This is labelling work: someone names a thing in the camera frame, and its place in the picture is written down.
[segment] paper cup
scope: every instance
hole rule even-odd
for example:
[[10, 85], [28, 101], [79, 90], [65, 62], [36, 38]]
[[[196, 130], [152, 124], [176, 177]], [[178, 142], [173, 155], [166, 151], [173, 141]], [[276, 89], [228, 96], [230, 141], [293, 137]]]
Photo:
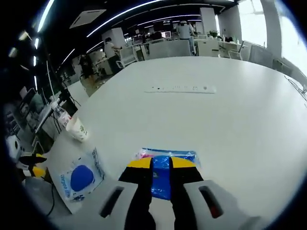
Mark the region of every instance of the paper cup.
[[88, 132], [85, 130], [78, 117], [71, 119], [67, 123], [66, 130], [80, 142], [84, 142], [88, 139]]

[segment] potted plant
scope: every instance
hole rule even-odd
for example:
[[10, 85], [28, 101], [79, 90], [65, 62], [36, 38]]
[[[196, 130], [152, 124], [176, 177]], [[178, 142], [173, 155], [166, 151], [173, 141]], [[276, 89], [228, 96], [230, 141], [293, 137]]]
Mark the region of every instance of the potted plant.
[[215, 30], [209, 31], [208, 36], [212, 36], [212, 37], [216, 38], [218, 36], [217, 31], [215, 31]]

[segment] white table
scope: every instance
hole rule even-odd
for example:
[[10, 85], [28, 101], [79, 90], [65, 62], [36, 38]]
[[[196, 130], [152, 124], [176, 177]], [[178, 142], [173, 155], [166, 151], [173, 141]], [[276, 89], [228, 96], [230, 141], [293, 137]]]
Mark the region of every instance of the white table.
[[[211, 40], [211, 39], [204, 39], [204, 38], [194, 38], [193, 41], [194, 42], [206, 42], [208, 40]], [[241, 46], [241, 44], [237, 44], [237, 43], [234, 43], [234, 42], [225, 42], [225, 41], [218, 41], [219, 45], [220, 46], [224, 46], [224, 44], [226, 45], [234, 45], [234, 46]]]
[[[144, 93], [167, 85], [214, 85], [217, 93]], [[204, 179], [230, 192], [248, 215], [270, 221], [291, 200], [307, 169], [305, 101], [283, 74], [245, 61], [171, 57], [136, 62], [76, 115], [91, 137], [80, 144], [63, 132], [56, 140], [48, 159], [56, 188], [71, 160], [94, 146], [114, 178], [142, 147], [195, 150]], [[75, 212], [81, 204], [66, 205]]]

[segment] ceiling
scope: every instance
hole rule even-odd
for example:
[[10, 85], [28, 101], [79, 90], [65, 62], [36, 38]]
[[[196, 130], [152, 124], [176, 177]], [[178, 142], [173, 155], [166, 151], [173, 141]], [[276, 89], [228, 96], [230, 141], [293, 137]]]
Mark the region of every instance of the ceiling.
[[[213, 7], [215, 14], [236, 5], [237, 0], [231, 2], [229, 0], [162, 0], [153, 4], [134, 9], [126, 14], [115, 18], [105, 26], [101, 27], [90, 37], [88, 34], [104, 23], [106, 20], [115, 15], [126, 11], [132, 7], [146, 3], [152, 0], [55, 0], [47, 15], [45, 24], [40, 34], [43, 36], [47, 51], [54, 67], [61, 65], [65, 57], [73, 50], [70, 58], [85, 53], [88, 49], [101, 41], [101, 34], [112, 27], [121, 27], [126, 33], [128, 28], [136, 29], [137, 24], [147, 21], [186, 14], [200, 14], [200, 7]], [[7, 38], [7, 52], [14, 45], [18, 34], [23, 30], [33, 27], [41, 18], [42, 12], [48, 1], [31, 0], [31, 6], [22, 1], [22, 8], [17, 12], [17, 18], [7, 29], [10, 29], [11, 36]], [[87, 25], [81, 25], [71, 28], [71, 24], [76, 20], [79, 14], [86, 10], [106, 9], [98, 18]], [[189, 17], [189, 19], [198, 19], [197, 17]]]

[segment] cable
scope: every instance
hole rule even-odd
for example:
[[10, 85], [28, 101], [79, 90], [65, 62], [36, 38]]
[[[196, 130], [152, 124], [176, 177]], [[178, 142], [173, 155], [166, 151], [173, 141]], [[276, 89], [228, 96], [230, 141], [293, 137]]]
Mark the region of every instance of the cable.
[[80, 103], [79, 103], [77, 100], [73, 99], [72, 97], [71, 97], [71, 99], [72, 99], [74, 102], [76, 102], [79, 106], [81, 106]]
[[46, 61], [46, 64], [47, 64], [47, 73], [48, 73], [50, 88], [51, 88], [52, 95], [53, 95], [53, 100], [56, 100], [56, 97], [55, 97], [54, 92], [53, 92], [52, 84], [51, 84], [51, 79], [50, 79], [50, 74], [49, 74], [49, 67], [48, 67], [48, 61]]
[[51, 114], [51, 116], [53, 118], [53, 122], [54, 122], [55, 127], [57, 128], [58, 133], [60, 133], [60, 131], [62, 131], [62, 129], [61, 129], [60, 125], [59, 125], [59, 122], [56, 120], [56, 118], [54, 117], [53, 114]]
[[296, 89], [296, 91], [298, 91], [298, 93], [303, 97], [303, 99], [307, 102], [307, 95], [306, 95], [306, 93], [304, 92], [304, 90], [301, 90], [300, 88], [299, 88], [299, 86], [293, 81], [293, 80], [291, 80], [291, 79], [288, 79], [288, 78], [286, 78], [289, 82], [290, 82], [290, 84], [292, 84], [292, 86]]
[[72, 97], [71, 93], [68, 90], [68, 86], [66, 85], [66, 83], [64, 81], [63, 81], [63, 84], [65, 85], [65, 87], [66, 87], [66, 89], [67, 89], [67, 91], [68, 91], [68, 93], [70, 95], [70, 98], [73, 100], [73, 103], [75, 104], [75, 102], [76, 102], [79, 106], [81, 106], [80, 103]]
[[44, 89], [43, 89], [43, 88], [42, 88], [42, 92], [43, 92], [43, 96], [44, 96], [44, 99], [45, 99], [45, 103], [48, 104], [48, 100], [47, 100], [47, 98], [46, 98], [46, 96], [45, 96], [45, 92], [44, 92]]
[[50, 211], [48, 212], [48, 214], [46, 215], [46, 217], [49, 217], [49, 215], [52, 213], [52, 211], [53, 211], [53, 209], [54, 209], [54, 205], [55, 205], [53, 187], [54, 187], [54, 184], [51, 183], [52, 207], [51, 207]]
[[54, 199], [54, 193], [53, 193], [53, 187], [55, 187], [54, 186], [54, 184], [52, 183], [52, 182], [49, 182], [49, 181], [47, 181], [46, 179], [45, 179], [45, 177], [41, 177], [44, 181], [46, 181], [47, 183], [49, 183], [49, 184], [51, 184], [51, 194], [52, 194], [52, 207], [51, 207], [51, 209], [50, 209], [50, 211], [47, 213], [47, 215], [46, 215], [46, 217], [49, 217], [50, 216], [50, 214], [52, 213], [52, 211], [53, 211], [53, 209], [54, 209], [54, 205], [55, 205], [55, 199]]

